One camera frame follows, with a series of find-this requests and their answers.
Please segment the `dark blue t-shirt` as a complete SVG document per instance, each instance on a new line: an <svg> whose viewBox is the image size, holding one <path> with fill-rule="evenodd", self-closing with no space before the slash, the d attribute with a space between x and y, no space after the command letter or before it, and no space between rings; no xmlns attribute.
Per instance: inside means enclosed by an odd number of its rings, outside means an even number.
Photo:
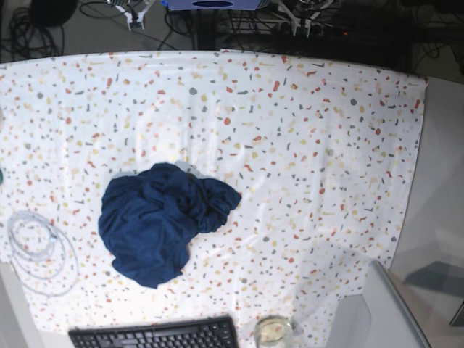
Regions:
<svg viewBox="0 0 464 348"><path fill-rule="evenodd" d="M159 163L109 182L99 235L117 272L155 289L181 275L190 241L225 225L240 201L241 195L222 181Z"/></svg>

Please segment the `terrazzo pattern table cloth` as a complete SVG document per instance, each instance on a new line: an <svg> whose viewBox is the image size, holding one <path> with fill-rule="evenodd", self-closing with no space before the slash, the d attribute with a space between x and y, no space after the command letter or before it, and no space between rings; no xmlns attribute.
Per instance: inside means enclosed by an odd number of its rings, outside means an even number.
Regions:
<svg viewBox="0 0 464 348"><path fill-rule="evenodd" d="M405 219L428 81L284 55L77 55L1 66L1 261L37 329L161 323L229 313L297 323L324 347L336 308L373 260L390 266ZM122 175L172 163L241 195L189 244L180 276L120 275L98 234Z"/></svg>

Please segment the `black computer keyboard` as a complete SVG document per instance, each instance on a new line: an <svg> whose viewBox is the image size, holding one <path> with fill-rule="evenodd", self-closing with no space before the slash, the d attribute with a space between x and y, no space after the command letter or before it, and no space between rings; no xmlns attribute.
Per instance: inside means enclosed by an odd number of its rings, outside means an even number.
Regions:
<svg viewBox="0 0 464 348"><path fill-rule="evenodd" d="M74 347L228 347L239 346L229 316L152 326L75 329L68 332Z"/></svg>

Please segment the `clear glass jar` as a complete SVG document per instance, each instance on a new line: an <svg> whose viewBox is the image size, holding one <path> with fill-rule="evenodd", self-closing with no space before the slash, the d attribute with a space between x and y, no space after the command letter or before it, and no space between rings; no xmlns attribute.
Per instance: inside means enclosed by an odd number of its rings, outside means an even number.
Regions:
<svg viewBox="0 0 464 348"><path fill-rule="evenodd" d="M254 327L256 348L293 347L293 327L290 320L280 315L261 319Z"/></svg>

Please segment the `blue box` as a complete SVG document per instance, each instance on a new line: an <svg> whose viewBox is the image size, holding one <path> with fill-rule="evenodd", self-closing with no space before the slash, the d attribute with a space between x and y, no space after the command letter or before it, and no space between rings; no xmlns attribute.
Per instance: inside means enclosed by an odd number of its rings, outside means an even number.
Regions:
<svg viewBox="0 0 464 348"><path fill-rule="evenodd" d="M165 0L160 3L173 11L203 9L253 11L268 6L271 0Z"/></svg>

